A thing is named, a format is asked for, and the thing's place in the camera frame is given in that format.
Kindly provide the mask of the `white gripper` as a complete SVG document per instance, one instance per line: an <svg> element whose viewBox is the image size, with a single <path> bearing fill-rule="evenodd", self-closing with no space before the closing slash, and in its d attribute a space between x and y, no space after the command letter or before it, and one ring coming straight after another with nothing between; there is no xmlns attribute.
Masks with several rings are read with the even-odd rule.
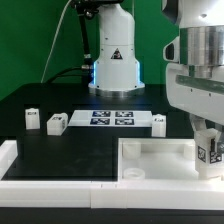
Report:
<svg viewBox="0 0 224 224"><path fill-rule="evenodd" d="M207 129L205 119L224 126L224 66L215 67L211 79L203 79L190 77L184 65L168 63L166 92L171 106L190 113L194 132ZM215 135L215 151L224 153L222 130Z"/></svg>

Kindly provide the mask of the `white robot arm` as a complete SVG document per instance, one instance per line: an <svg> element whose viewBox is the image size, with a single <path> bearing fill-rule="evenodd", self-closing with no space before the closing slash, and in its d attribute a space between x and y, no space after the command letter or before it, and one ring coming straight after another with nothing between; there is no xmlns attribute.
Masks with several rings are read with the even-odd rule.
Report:
<svg viewBox="0 0 224 224"><path fill-rule="evenodd" d="M190 114L195 133L206 129L207 120L214 122L211 150L224 153L224 0L161 0L161 11L179 28L163 48L168 101ZM142 90L132 15L102 1L99 17L100 54L90 91L119 96Z"/></svg>

